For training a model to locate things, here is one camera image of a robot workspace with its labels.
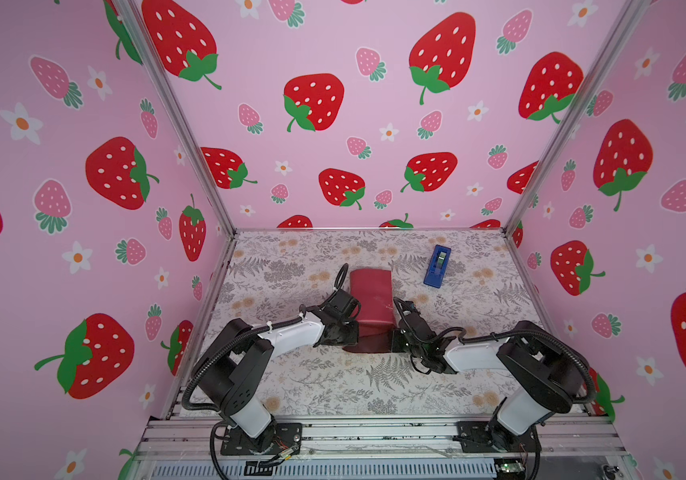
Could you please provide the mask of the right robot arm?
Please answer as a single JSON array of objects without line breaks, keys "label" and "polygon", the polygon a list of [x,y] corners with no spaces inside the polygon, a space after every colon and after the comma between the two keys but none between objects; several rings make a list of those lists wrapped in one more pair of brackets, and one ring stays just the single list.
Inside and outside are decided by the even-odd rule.
[{"label": "right robot arm", "polygon": [[456,375],[471,370],[506,370],[518,382],[484,426],[461,431],[455,440],[474,451],[524,451],[535,427],[576,404],[589,404],[597,391],[588,361],[535,323],[518,322],[511,330],[466,338],[464,329],[434,332],[410,301],[394,300],[399,320],[392,351],[407,353],[420,374]]}]

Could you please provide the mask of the maroon wrapping paper sheet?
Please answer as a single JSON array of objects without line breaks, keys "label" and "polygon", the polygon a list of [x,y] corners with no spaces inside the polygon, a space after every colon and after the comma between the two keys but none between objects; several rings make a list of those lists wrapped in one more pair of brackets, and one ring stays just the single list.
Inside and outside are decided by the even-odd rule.
[{"label": "maroon wrapping paper sheet", "polygon": [[357,322],[358,342],[344,350],[355,354],[391,351],[391,332],[396,328],[390,270],[364,268],[351,274],[350,293],[361,304]]}]

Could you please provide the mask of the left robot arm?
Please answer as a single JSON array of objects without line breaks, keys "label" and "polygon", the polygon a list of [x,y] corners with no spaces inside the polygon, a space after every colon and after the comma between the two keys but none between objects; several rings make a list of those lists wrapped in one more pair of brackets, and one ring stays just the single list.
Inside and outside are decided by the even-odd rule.
[{"label": "left robot arm", "polygon": [[300,306],[291,319],[253,327],[240,318],[227,323],[195,365],[182,405],[214,411],[252,440],[272,437],[273,415],[255,398],[270,362],[301,347],[354,346],[360,302],[336,288],[319,305]]}]

